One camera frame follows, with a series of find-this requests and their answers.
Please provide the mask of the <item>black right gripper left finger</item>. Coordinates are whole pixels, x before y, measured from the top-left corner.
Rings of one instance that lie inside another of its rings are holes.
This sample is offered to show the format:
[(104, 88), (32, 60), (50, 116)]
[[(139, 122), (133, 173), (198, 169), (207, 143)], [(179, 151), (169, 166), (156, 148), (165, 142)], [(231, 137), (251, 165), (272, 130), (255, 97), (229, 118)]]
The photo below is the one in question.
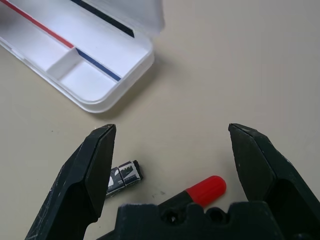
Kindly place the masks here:
[(94, 129), (61, 167), (27, 240), (82, 240), (104, 206), (116, 125)]

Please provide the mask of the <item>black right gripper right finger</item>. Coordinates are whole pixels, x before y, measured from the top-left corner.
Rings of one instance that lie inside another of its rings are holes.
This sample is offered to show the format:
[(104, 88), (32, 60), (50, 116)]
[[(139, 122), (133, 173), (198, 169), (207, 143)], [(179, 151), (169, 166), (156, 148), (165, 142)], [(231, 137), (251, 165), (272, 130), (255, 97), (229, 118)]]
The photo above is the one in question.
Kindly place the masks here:
[(228, 131), (247, 199), (267, 204), (286, 240), (318, 240), (320, 202), (296, 168), (258, 130), (231, 123)]

